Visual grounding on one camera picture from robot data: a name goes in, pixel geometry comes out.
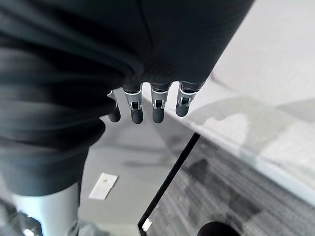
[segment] silver metal leg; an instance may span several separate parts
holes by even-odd
[[[77,236],[78,184],[47,196],[13,195],[25,236]]]

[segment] black round object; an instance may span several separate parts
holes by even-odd
[[[153,108],[152,118],[155,123],[161,123],[164,120],[164,109],[161,109],[161,107],[157,107],[156,109]]]
[[[178,105],[178,103],[176,104],[176,114],[179,117],[184,117],[185,115],[187,115],[188,110],[189,110],[189,107],[180,106],[180,105]]]
[[[110,119],[111,122],[114,122],[114,123],[120,121],[121,115],[120,115],[120,111],[119,111],[118,106],[115,108],[113,113],[108,115],[108,118]]]
[[[211,222],[202,226],[197,236],[240,236],[231,226],[222,222]]]
[[[133,110],[131,111],[131,119],[133,123],[140,124],[143,121],[143,112],[141,110]]]

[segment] black sleeve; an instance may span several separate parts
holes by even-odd
[[[11,191],[46,195],[80,181],[105,129],[99,117],[115,108],[106,95],[117,81],[111,86],[106,75],[115,77],[82,58],[0,36],[0,171]]]

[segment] white surface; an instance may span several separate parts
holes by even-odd
[[[102,173],[96,182],[92,192],[89,195],[90,199],[104,200],[109,191],[114,186],[118,176]]]
[[[314,12],[314,0],[256,0],[212,79],[315,122]]]
[[[13,195],[18,211],[41,223],[43,235],[65,236],[78,222],[78,184],[46,196]]]

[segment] white paper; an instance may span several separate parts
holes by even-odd
[[[95,200],[104,200],[111,188],[114,186],[118,176],[102,173],[96,182],[89,198]]]

